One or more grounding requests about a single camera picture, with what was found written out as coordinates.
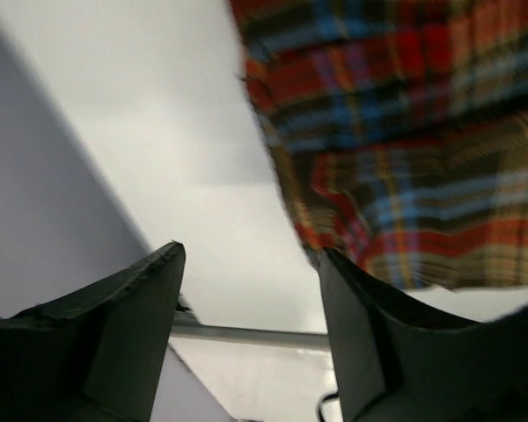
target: tartan fabric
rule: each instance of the tartan fabric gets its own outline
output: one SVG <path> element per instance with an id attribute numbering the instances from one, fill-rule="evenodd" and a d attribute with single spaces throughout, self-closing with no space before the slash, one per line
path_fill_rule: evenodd
<path id="1" fill-rule="evenodd" d="M 231 6 L 313 263 L 334 247 L 398 288 L 528 284 L 528 0 Z"/>

